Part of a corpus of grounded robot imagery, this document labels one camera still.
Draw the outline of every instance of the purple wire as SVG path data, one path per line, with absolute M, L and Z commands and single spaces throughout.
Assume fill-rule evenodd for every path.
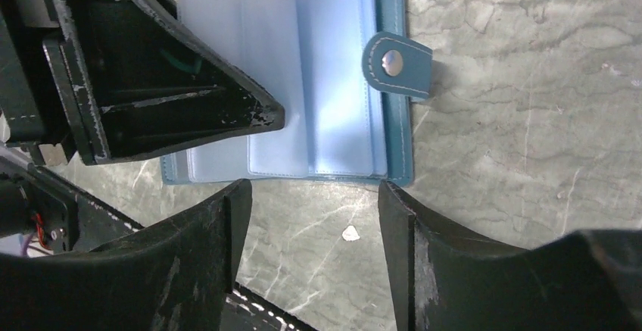
M 36 235 L 36 233 L 30 233 L 29 235 L 25 236 L 24 239 L 22 240 L 22 245 L 20 245 L 20 256 L 21 257 L 26 257 L 26 250 L 29 248 L 29 244 L 31 244 L 31 239 Z

